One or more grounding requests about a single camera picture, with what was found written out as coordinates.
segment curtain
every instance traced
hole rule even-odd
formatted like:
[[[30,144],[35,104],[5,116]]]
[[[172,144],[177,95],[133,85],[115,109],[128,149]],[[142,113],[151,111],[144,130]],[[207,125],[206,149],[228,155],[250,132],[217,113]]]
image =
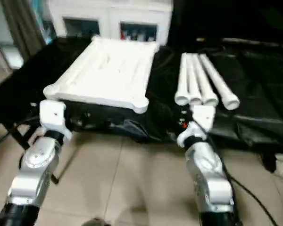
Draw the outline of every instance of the curtain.
[[[45,46],[42,33],[27,0],[0,0],[15,46],[24,62]]]

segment tile floor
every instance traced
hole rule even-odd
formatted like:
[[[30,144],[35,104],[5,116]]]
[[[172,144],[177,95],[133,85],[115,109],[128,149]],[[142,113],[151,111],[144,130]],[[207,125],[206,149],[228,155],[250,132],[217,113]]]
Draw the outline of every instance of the tile floor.
[[[5,133],[0,126],[0,136]],[[9,137],[0,145],[0,210],[17,173],[22,148]],[[223,151],[231,174],[267,206],[283,226],[283,182],[264,170],[257,156]],[[175,145],[140,145],[128,138],[75,133],[63,148],[37,226],[80,226],[102,217],[114,226],[198,226],[192,180]],[[258,204],[239,187],[245,226],[271,225]]]

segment white cabinet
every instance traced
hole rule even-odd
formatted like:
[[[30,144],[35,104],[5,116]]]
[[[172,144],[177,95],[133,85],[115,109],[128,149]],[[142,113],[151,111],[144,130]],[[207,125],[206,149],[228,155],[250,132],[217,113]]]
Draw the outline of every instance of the white cabinet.
[[[172,0],[50,0],[57,36],[167,42]]]

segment black cloth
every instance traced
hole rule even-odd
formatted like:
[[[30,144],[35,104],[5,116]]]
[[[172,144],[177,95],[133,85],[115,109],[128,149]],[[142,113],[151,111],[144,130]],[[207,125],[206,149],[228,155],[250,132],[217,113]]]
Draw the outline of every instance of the black cloth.
[[[34,108],[31,103],[45,98],[44,87],[54,83],[89,43],[89,39],[56,39],[4,81],[0,85],[0,123],[23,120]],[[216,48],[199,52],[208,54],[241,100],[235,111],[218,105],[211,131],[214,140],[227,147],[283,152],[283,50]],[[174,142],[181,111],[186,109],[174,102],[180,57],[180,52],[168,47],[161,47],[155,55],[146,113],[65,101],[69,127],[126,135],[138,142]]]

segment cabinet door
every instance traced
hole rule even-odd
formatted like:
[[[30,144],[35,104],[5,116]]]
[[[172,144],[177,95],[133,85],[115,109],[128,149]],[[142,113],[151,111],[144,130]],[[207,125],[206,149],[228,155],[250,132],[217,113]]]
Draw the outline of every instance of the cabinet door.
[[[168,36],[169,14],[150,10],[110,9],[111,37],[136,40],[156,40],[165,45]]]
[[[108,11],[105,8],[92,8],[73,5],[49,4],[50,14],[57,36],[91,36],[98,34],[110,37]]]

